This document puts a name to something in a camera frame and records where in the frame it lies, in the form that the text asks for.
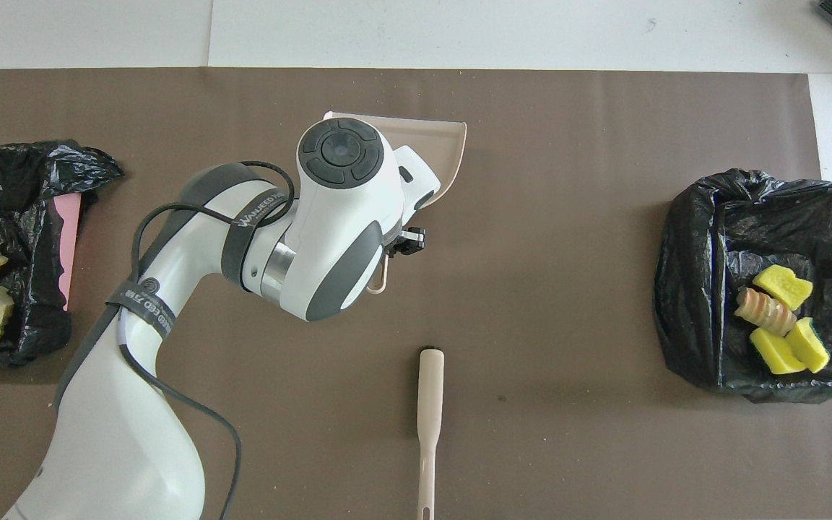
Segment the beige plastic dustpan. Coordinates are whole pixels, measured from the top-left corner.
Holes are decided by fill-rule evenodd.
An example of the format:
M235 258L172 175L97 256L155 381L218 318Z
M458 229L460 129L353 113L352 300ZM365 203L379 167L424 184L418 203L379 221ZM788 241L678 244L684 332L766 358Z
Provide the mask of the beige plastic dustpan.
M329 111L296 147L300 201L283 243L294 251L279 303L317 320L351 306L387 243L438 201L458 174L462 122Z

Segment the beige striped toy bread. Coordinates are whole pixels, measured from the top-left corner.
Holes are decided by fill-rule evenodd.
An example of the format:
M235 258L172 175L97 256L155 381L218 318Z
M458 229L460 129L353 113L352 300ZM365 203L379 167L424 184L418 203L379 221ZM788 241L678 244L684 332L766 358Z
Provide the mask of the beige striped toy bread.
M752 287L744 287L737 293L734 315L779 337L788 335L798 321L795 313L779 300Z

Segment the left black bag bin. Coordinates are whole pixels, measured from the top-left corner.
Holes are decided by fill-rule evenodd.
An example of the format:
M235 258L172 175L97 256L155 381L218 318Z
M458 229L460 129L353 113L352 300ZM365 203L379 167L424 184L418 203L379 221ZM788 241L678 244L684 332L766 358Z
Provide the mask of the left black bag bin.
M14 302L0 336L0 368L25 365L69 341L72 316L59 286L65 221L55 198L81 194L91 204L98 188L122 174L109 154L73 139L0 144L0 286Z

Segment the notched yellow sponge piece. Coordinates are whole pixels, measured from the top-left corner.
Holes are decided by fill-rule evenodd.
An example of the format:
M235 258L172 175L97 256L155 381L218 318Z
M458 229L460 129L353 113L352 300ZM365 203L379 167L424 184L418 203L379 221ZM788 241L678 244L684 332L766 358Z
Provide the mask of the notched yellow sponge piece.
M800 279L792 269L772 264L753 278L753 285L765 290L786 308L796 311L813 293L812 281Z

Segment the brown table mat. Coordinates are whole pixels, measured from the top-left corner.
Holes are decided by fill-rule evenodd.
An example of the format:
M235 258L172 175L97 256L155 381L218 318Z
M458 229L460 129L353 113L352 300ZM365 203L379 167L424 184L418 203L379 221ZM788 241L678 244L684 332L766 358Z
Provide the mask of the brown table mat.
M426 345L446 356L439 519L832 518L832 399L697 389L651 309L684 188L818 177L805 76L218 68L0 70L0 144L76 139L125 170L80 230L71 342L0 371L0 518L143 216L212 165L294 171L329 110L464 121L466 149L383 294L307 324L218 276L195 290L158 372L240 431L228 520L414 520Z

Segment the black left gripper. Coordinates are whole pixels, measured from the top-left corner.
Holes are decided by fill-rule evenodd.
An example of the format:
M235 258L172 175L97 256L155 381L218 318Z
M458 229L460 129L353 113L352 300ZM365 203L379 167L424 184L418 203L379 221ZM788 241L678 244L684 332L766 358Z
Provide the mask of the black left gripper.
M408 227L402 233L397 233L393 240L387 243L387 256L394 257L399 252L403 256L410 256L425 247L426 228Z

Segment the pink plastic bin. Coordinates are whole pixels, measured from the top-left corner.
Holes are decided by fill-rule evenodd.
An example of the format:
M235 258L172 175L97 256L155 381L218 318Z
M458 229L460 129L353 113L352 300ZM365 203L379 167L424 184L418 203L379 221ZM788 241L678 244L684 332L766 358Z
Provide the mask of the pink plastic bin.
M53 206L62 221L58 241L61 273L57 284L64 299L63 310L68 311L79 219L82 213L82 195L79 192L72 192L57 196L53 198Z

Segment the black bag lined trash bin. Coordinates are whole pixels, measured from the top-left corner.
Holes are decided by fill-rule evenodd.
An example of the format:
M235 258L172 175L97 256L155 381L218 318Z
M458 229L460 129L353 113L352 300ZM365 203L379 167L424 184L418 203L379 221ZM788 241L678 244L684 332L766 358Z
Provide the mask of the black bag lined trash bin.
M693 182L667 214L654 276L654 316L671 372L707 391L753 404L832 399L832 182L780 181L729 169ZM750 343L752 324L734 315L737 293L781 264L812 281L799 307L830 361L820 372L777 376Z

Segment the beige hand brush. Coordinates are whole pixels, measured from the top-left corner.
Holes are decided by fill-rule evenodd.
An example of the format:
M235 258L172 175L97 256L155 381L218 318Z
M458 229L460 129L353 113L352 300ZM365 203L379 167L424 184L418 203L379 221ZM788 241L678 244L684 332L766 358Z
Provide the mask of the beige hand brush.
M435 520L436 451L443 415L443 351L420 352L417 395L417 435L420 442L418 520Z

